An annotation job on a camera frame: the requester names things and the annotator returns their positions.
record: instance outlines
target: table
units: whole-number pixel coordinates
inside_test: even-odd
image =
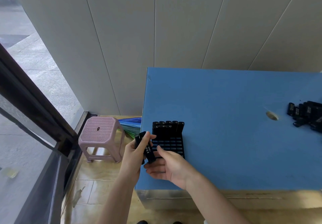
[[[141,131],[184,121],[186,160],[240,208],[322,207],[321,134],[286,114],[289,102],[322,102],[321,82],[320,73],[148,68]],[[144,169],[135,190],[146,208],[195,208]]]

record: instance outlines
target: forearm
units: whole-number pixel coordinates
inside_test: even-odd
[[[209,224],[249,224],[237,208],[201,173],[194,173],[194,176],[187,181],[186,187]]]
[[[119,176],[110,191],[97,224],[126,224],[134,184]]]

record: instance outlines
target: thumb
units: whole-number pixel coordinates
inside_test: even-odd
[[[139,144],[139,146],[136,148],[136,151],[139,151],[139,152],[141,152],[141,153],[143,153],[144,152],[144,150],[145,150],[145,147],[147,146],[147,144],[149,143],[149,141],[150,141],[150,132],[146,132],[145,133],[145,135],[144,135],[144,137],[142,138],[142,140],[141,140],[141,142],[140,142],[140,144]]]
[[[171,154],[168,151],[163,150],[159,145],[156,147],[156,149],[163,159],[167,160],[171,157]]]

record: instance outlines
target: person's left hand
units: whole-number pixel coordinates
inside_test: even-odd
[[[150,146],[153,145],[150,139],[155,138],[156,135],[151,135],[150,132],[146,132],[137,149],[135,149],[135,140],[125,146],[125,152],[119,172],[120,177],[127,178],[134,185],[138,182],[143,160],[143,152],[149,142]]]

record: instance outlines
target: black grid rack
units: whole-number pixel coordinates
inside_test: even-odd
[[[173,151],[184,158],[182,130],[184,122],[182,121],[155,121],[153,122],[152,134],[156,138],[152,140],[152,150],[156,151],[157,145],[167,151]]]

